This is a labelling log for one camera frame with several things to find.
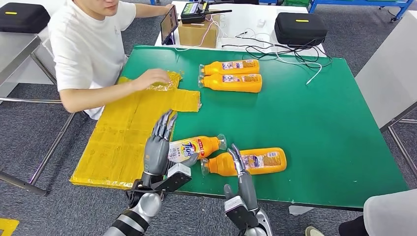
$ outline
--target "man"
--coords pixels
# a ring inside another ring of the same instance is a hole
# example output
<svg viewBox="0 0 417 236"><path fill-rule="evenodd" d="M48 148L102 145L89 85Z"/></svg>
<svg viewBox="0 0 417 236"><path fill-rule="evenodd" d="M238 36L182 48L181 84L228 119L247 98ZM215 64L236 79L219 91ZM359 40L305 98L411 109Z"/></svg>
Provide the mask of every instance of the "man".
<svg viewBox="0 0 417 236"><path fill-rule="evenodd" d="M119 0L67 0L48 24L61 101L67 111L85 110L99 119L104 105L170 81L166 71L149 69L139 78L114 85L127 61L120 31L135 17L165 15L173 6Z"/></svg>

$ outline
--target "metal table leg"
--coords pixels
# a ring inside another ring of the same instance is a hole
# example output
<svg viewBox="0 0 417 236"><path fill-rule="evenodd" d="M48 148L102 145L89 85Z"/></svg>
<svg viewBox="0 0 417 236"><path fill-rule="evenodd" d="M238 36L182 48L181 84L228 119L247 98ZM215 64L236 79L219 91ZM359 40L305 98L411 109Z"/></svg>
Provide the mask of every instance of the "metal table leg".
<svg viewBox="0 0 417 236"><path fill-rule="evenodd" d="M51 158L51 156L54 153L55 149L57 148L58 144L60 143L62 137L66 133L66 131L67 131L71 121L73 120L74 116L75 116L75 113L71 113L69 115L69 117L66 120L64 126L62 127L61 131L59 132L57 138L54 140L54 143L52 144L51 148L48 150L48 153L43 158L43 160L42 160L41 164L39 165L38 169L36 170L35 174L33 174L29 183L25 182L23 180L20 180L16 177L13 177L9 174L6 174L3 171L0 171L0 179L6 181L8 183L14 184L18 187L24 188L24 189L26 189L30 192L33 192L37 195L46 196L47 191L36 187L35 184L36 184L37 180L39 179L40 174L45 169L46 164L48 163L49 159Z"/></svg>
<svg viewBox="0 0 417 236"><path fill-rule="evenodd" d="M414 176L417 178L417 167L414 164L413 160L411 159L410 155L408 154L407 150L405 149L403 143L401 142L400 138L398 137L397 133L395 132L392 125L388 126L388 131L390 132L391 136L394 138L394 141L397 143L398 148L400 149L401 153L403 154L404 158L406 159L408 165L411 168Z"/></svg>
<svg viewBox="0 0 417 236"><path fill-rule="evenodd" d="M60 143L62 137L66 133L66 130L68 129L69 124L71 123L72 119L74 118L75 113L71 113L66 120L64 126L62 127L61 131L59 132L57 138L55 139L54 143L52 144L51 148L49 149L48 153L43 158L42 162L40 163L38 169L36 170L35 174L33 174L32 179L30 180L30 184L35 184L42 173L43 169L46 166L46 163L48 163L49 159L51 158L52 154L54 153L55 149L57 148L58 144Z"/></svg>
<svg viewBox="0 0 417 236"><path fill-rule="evenodd" d="M0 101L5 101L5 102L28 102L28 103L62 104L61 100L21 99L21 98L12 98L12 97L0 97Z"/></svg>
<svg viewBox="0 0 417 236"><path fill-rule="evenodd" d="M23 180L20 180L20 179L14 177L14 176L6 174L3 171L0 171L0 179L6 181L8 183L14 184L18 187L24 188L24 189L26 189L26 190L34 193L34 194L40 195L40 196L46 196L48 194L48 192L46 190L43 190L43 189L38 188L38 187L36 187L36 186L34 186L30 183L27 183Z"/></svg>
<svg viewBox="0 0 417 236"><path fill-rule="evenodd" d="M38 58L38 56L33 52L30 57L33 61L39 66L39 68L45 73L48 79L54 84L57 85L57 79L55 76L49 71L49 69L45 66L45 64Z"/></svg>
<svg viewBox="0 0 417 236"><path fill-rule="evenodd" d="M417 119L402 119L399 123L417 124Z"/></svg>

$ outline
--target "robotic arm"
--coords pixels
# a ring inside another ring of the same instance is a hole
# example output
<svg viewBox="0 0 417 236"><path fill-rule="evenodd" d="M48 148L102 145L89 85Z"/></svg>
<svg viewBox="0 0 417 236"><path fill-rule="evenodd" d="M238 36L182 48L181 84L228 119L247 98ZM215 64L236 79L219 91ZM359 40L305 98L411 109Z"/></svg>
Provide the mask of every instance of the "robotic arm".
<svg viewBox="0 0 417 236"><path fill-rule="evenodd" d="M177 114L170 119L171 114L171 110L163 114L153 128L145 145L142 178L128 190L132 192L129 209L120 214L104 236L143 235L161 210L162 191L174 192L191 180L189 166L197 162L197 153L181 163L168 160L169 138L177 119Z"/></svg>
<svg viewBox="0 0 417 236"><path fill-rule="evenodd" d="M224 209L227 217L240 230L239 235L272 236L267 214L258 207L255 187L251 174L246 170L240 151L235 144L227 152L233 157L238 172L238 193L234 194L230 185L224 185L226 202Z"/></svg>
<svg viewBox="0 0 417 236"><path fill-rule="evenodd" d="M181 163L168 160L169 138L177 119L176 114L170 118L171 114L171 110L163 114L153 128L145 145L142 178L128 190L132 192L129 209L120 214L104 236L144 235L161 210L162 191L174 192L191 180L189 167L197 162L197 153ZM238 172L238 193L234 194L230 185L224 185L226 215L240 229L239 235L272 236L268 216L258 207L252 176L245 168L239 149L232 144L228 152Z"/></svg>

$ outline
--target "bottle label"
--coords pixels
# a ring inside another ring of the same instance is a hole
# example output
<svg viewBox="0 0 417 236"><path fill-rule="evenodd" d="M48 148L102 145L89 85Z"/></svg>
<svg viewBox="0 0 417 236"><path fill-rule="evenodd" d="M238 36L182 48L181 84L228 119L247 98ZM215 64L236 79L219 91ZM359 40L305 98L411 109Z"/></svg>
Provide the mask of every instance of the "bottle label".
<svg viewBox="0 0 417 236"><path fill-rule="evenodd" d="M242 69L255 66L256 64L254 60L228 61L222 63L223 70Z"/></svg>
<svg viewBox="0 0 417 236"><path fill-rule="evenodd" d="M242 76L244 82L257 82L258 76L255 74Z"/></svg>
<svg viewBox="0 0 417 236"><path fill-rule="evenodd" d="M223 82L257 82L258 76L256 74L236 76L236 75L223 75Z"/></svg>
<svg viewBox="0 0 417 236"><path fill-rule="evenodd" d="M201 139L191 140L187 142L172 142L168 152L168 159L173 162L185 161L195 152L199 152L204 157L204 147Z"/></svg>
<svg viewBox="0 0 417 236"><path fill-rule="evenodd" d="M223 82L240 82L240 78L234 75L223 75Z"/></svg>
<svg viewBox="0 0 417 236"><path fill-rule="evenodd" d="M242 160L247 170L281 165L281 158L276 151L268 152L266 155L243 155Z"/></svg>

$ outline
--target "tide bottle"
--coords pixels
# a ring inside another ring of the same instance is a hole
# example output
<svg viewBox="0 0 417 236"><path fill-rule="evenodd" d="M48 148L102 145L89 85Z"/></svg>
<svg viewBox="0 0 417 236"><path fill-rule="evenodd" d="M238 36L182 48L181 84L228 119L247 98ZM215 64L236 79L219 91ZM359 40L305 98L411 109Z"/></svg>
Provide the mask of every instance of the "tide bottle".
<svg viewBox="0 0 417 236"><path fill-rule="evenodd" d="M236 60L219 62L215 61L208 65L200 65L200 74L203 76L212 74L258 74L259 61Z"/></svg>
<svg viewBox="0 0 417 236"><path fill-rule="evenodd" d="M173 162L181 162L197 152L200 160L210 156L210 154L219 149L226 150L226 148L226 137L223 134L219 134L217 137L198 136L170 142L168 159Z"/></svg>
<svg viewBox="0 0 417 236"><path fill-rule="evenodd" d="M198 79L198 86L221 91L260 92L262 76L260 74L201 75Z"/></svg>
<svg viewBox="0 0 417 236"><path fill-rule="evenodd" d="M284 150L279 147L241 150L242 161L251 175L269 174L283 171L287 168ZM221 176L237 176L233 157L222 153L215 158L202 159L201 170L204 175L216 173Z"/></svg>

